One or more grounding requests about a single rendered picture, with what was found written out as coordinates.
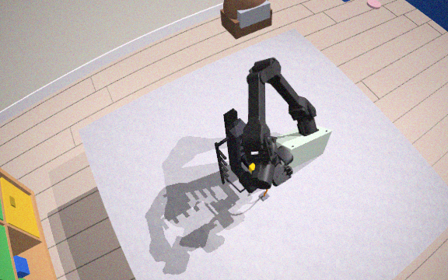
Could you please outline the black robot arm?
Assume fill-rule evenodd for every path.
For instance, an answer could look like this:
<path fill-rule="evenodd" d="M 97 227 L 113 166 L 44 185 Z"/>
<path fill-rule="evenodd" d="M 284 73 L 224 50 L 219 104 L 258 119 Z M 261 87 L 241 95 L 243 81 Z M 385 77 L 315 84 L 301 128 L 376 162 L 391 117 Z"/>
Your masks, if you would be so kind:
<path fill-rule="evenodd" d="M 242 145 L 247 162 L 255 165 L 252 185 L 268 190 L 292 178 L 293 169 L 282 166 L 281 161 L 274 167 L 278 157 L 277 137 L 270 135 L 265 120 L 265 83 L 271 84 L 289 105 L 289 114 L 297 121 L 299 133 L 304 136 L 319 131 L 316 127 L 316 109 L 305 97 L 299 96 L 281 74 L 281 65 L 276 58 L 256 61 L 246 77 L 248 91 L 248 122 L 243 129 Z M 258 154 L 251 155 L 252 152 Z"/>

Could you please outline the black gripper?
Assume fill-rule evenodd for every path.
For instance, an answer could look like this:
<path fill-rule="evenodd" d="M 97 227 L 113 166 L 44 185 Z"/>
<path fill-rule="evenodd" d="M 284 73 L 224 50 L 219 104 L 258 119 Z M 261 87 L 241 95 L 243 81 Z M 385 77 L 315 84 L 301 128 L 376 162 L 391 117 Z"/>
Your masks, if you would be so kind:
<path fill-rule="evenodd" d="M 288 164 L 290 164 L 293 161 L 292 154 L 284 146 L 280 146 L 278 148 L 278 158 L 277 158 L 275 165 L 273 165 L 274 167 L 276 167 L 280 163 L 279 160 L 284 162 L 285 166 L 287 166 Z M 253 173 L 254 173 L 254 170 L 252 171 L 252 175 L 253 175 Z M 251 183 L 252 175 L 250 172 L 247 171 L 246 173 L 244 173 L 242 176 L 239 177 L 239 182 L 245 187 L 245 189 L 250 194 L 252 192 L 254 192 L 255 190 L 257 190 L 257 188 L 254 187 Z"/>

